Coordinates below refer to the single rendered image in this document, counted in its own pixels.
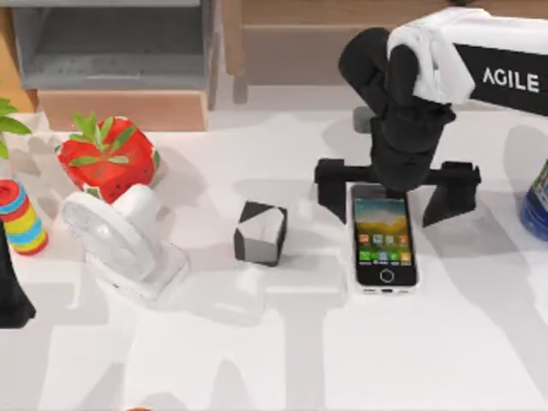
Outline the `pale grey rounded box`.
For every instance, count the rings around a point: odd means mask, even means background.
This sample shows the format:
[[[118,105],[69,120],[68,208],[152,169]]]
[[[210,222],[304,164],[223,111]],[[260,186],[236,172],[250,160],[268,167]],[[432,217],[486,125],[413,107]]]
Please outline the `pale grey rounded box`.
[[[367,106],[356,107],[353,111],[353,127],[358,134],[370,134],[370,121],[375,115]]]

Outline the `white smartphone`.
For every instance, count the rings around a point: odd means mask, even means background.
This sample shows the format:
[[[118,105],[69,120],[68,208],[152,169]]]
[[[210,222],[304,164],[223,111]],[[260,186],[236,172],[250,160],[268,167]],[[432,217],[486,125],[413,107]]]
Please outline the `white smartphone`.
[[[354,281],[365,294],[405,295],[419,284],[408,197],[380,184],[350,189]]]

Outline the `black and white cube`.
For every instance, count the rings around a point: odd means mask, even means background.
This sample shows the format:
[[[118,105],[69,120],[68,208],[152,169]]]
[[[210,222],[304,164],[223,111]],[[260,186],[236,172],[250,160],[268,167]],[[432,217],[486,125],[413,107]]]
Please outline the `black and white cube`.
[[[288,228],[288,210],[247,200],[233,235],[237,260],[258,265],[277,266]]]

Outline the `wooden cupboard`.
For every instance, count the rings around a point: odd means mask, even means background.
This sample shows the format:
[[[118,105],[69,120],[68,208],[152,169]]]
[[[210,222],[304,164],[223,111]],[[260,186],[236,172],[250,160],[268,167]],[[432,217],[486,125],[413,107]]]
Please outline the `wooden cupboard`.
[[[245,104],[250,86],[339,85],[339,53],[360,30],[452,5],[548,19],[548,0],[219,0],[233,100]]]

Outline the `white desk fan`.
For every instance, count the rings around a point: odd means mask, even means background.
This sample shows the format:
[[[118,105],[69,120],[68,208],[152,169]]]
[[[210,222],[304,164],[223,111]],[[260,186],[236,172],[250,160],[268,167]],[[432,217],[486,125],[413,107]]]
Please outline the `white desk fan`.
[[[134,184],[113,203],[71,194],[61,210],[68,231],[81,244],[87,269],[123,295],[157,302],[189,272],[186,253],[158,236],[161,203],[144,184]]]

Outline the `pale wooden drawer front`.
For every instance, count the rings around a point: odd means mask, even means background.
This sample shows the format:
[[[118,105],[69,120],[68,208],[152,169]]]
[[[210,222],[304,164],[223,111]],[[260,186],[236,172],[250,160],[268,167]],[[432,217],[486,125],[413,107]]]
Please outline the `pale wooden drawer front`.
[[[75,131],[74,114],[129,118],[143,131],[188,132],[208,127],[208,97],[186,90],[39,90],[50,128]]]

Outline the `red strawberry plant pot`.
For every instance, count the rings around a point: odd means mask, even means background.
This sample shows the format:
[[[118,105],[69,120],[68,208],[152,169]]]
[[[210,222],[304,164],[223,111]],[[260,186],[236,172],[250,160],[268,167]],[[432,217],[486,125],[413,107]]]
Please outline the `red strawberry plant pot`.
[[[74,114],[77,131],[55,153],[69,179],[82,192],[113,203],[135,184],[149,185],[161,165],[157,148],[124,116],[98,121]]]

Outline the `stack of coloured rings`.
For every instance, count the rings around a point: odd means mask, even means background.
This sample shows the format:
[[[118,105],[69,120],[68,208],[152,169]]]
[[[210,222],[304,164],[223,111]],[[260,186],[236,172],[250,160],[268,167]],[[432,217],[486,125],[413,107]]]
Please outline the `stack of coloured rings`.
[[[0,220],[9,245],[21,255],[33,255],[48,244],[48,235],[25,188],[16,180],[0,180]]]

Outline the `green leafy plant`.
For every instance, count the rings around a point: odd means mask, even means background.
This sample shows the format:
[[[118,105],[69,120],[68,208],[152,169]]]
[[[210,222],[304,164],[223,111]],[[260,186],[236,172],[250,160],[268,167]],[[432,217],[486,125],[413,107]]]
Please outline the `green leafy plant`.
[[[4,135],[17,134],[17,135],[28,135],[32,131],[31,129],[11,117],[12,114],[17,113],[18,110],[11,104],[11,101],[8,98],[0,97],[0,158],[9,159],[9,150],[7,143],[5,142]]]

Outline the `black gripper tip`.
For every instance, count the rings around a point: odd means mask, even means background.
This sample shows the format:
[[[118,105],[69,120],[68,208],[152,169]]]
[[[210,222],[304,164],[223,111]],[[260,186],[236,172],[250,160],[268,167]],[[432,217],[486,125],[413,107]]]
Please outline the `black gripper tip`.
[[[21,329],[35,315],[36,309],[15,274],[3,222],[0,220],[0,330]]]

